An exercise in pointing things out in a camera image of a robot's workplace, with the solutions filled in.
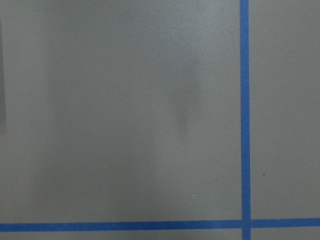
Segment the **brown paper table mat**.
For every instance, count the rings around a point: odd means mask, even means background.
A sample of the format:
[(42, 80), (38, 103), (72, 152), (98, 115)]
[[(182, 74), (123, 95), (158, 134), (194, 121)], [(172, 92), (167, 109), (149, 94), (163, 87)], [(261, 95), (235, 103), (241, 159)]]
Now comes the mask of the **brown paper table mat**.
[(317, 240), (317, 0), (3, 0), (3, 240)]

